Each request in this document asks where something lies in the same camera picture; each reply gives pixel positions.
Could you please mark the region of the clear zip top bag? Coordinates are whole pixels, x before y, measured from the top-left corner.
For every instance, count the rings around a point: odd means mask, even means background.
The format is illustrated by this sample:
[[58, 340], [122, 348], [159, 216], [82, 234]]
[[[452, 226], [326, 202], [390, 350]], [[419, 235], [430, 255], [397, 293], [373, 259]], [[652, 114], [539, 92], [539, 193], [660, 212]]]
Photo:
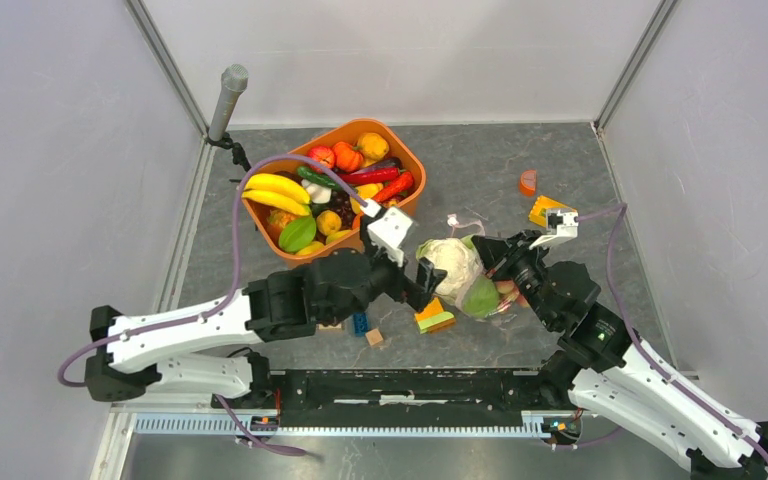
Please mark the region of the clear zip top bag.
[[470, 252], [469, 282], [458, 288], [455, 306], [464, 314], [476, 319], [504, 313], [515, 305], [528, 307], [511, 281], [492, 281], [488, 277], [472, 242], [474, 237], [486, 233], [482, 221], [473, 218], [460, 219], [456, 214], [449, 214], [447, 224], [451, 228], [451, 237], [455, 237], [459, 230], [466, 231], [460, 242]]

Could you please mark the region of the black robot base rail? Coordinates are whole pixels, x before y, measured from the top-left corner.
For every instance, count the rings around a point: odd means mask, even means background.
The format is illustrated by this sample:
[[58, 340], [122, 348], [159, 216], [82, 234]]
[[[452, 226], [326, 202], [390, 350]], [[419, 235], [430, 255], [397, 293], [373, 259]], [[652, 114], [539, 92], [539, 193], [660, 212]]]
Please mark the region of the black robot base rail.
[[524, 412], [574, 412], [532, 370], [274, 370], [234, 409], [273, 409], [282, 427], [514, 427]]

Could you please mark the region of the red lychee bunch toy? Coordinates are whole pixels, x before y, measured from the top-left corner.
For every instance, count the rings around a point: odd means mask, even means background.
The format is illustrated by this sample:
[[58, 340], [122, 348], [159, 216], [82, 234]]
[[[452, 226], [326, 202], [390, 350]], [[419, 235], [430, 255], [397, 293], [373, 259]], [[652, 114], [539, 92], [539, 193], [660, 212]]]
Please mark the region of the red lychee bunch toy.
[[529, 308], [530, 305], [512, 280], [496, 281], [494, 283], [500, 296], [500, 309], [507, 309], [513, 305]]

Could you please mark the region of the white toy cauliflower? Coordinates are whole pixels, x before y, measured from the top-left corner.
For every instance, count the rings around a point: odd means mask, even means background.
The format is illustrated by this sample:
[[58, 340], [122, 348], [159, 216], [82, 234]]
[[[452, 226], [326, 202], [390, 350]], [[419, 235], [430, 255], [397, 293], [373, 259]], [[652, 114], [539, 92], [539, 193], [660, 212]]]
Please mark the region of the white toy cauliflower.
[[458, 308], [467, 303], [470, 292], [484, 275], [471, 235], [428, 240], [418, 247], [416, 258], [428, 260], [435, 269], [446, 272], [435, 293]]

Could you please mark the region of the green toy cabbage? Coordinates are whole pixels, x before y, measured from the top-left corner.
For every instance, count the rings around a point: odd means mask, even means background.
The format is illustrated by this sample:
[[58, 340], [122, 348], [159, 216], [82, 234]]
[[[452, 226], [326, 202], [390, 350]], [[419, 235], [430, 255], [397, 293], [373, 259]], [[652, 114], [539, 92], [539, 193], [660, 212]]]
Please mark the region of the green toy cabbage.
[[474, 280], [463, 294], [459, 309], [474, 318], [484, 318], [491, 315], [500, 303], [500, 296], [494, 282], [480, 276]]

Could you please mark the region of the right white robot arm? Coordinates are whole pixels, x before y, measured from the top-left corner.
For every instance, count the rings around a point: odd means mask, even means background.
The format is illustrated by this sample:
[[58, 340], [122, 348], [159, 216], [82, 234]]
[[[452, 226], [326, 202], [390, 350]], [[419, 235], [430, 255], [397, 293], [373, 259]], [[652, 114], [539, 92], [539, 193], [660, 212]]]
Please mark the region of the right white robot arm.
[[670, 456], [693, 479], [768, 477], [768, 421], [755, 422], [706, 394], [598, 301], [585, 265], [546, 265], [540, 234], [471, 242], [487, 276], [510, 281], [559, 349], [538, 374], [540, 400], [588, 410]]

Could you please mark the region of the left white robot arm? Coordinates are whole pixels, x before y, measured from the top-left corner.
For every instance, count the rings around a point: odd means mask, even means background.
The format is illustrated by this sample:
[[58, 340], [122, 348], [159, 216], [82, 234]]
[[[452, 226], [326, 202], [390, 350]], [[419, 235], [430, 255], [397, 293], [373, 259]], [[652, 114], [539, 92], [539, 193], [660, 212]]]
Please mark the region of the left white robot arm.
[[386, 295], [417, 312], [447, 273], [420, 260], [416, 279], [383, 252], [338, 249], [291, 270], [250, 282], [230, 297], [147, 316], [110, 306], [91, 315], [95, 353], [85, 386], [95, 401], [123, 402], [147, 393], [217, 394], [266, 405], [274, 394], [266, 358], [206, 355], [220, 346], [251, 346], [312, 336], [336, 326]]

